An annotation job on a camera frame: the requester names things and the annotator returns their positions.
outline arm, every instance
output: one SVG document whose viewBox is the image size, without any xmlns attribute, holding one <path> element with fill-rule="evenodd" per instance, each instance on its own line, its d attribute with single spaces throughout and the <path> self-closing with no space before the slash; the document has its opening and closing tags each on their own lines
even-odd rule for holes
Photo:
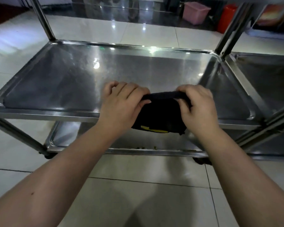
<svg viewBox="0 0 284 227">
<path fill-rule="evenodd" d="M 178 100 L 183 122 L 205 147 L 239 226 L 284 226 L 284 191 L 219 128 L 211 92 L 193 85 L 178 91 L 193 105 Z"/>
<path fill-rule="evenodd" d="M 148 93 L 136 84 L 107 84 L 98 123 L 0 198 L 0 226 L 57 226 L 100 157 L 150 102 L 140 102 Z"/>
</svg>

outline forearm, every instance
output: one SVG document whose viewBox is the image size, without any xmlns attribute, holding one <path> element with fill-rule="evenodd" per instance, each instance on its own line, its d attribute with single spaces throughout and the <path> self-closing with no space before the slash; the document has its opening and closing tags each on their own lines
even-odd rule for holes
<svg viewBox="0 0 284 227">
<path fill-rule="evenodd" d="M 223 131 L 201 137 L 240 226 L 284 226 L 284 191 Z"/>
<path fill-rule="evenodd" d="M 0 226 L 57 226 L 113 141 L 96 125 L 27 176 L 0 198 Z"/>
</svg>

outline pink plastic basket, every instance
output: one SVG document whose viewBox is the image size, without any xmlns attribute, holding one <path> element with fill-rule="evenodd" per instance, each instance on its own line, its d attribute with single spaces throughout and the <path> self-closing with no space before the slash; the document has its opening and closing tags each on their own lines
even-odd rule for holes
<svg viewBox="0 0 284 227">
<path fill-rule="evenodd" d="M 202 24 L 210 10 L 210 7 L 202 5 L 198 2 L 186 2 L 183 12 L 183 19 L 194 25 Z"/>
</svg>

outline left hand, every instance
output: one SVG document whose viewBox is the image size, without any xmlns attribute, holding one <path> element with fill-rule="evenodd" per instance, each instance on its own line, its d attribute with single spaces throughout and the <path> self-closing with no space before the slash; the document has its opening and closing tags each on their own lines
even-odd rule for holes
<svg viewBox="0 0 284 227">
<path fill-rule="evenodd" d="M 151 103 L 150 100 L 141 101 L 146 94 L 150 94 L 147 87 L 134 83 L 107 83 L 103 89 L 103 103 L 97 125 L 105 129 L 108 135 L 118 138 L 133 126 L 142 107 Z"/>
</svg>

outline black towel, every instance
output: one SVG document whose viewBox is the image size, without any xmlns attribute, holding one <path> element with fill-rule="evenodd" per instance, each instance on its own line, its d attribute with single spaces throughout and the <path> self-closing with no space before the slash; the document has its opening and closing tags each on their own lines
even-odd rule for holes
<svg viewBox="0 0 284 227">
<path fill-rule="evenodd" d="M 181 118 L 180 106 L 174 100 L 184 99 L 191 107 L 191 102 L 184 92 L 153 93 L 144 95 L 142 100 L 144 99 L 151 100 L 151 103 L 144 105 L 132 128 L 158 133 L 184 134 L 186 126 Z"/>
</svg>

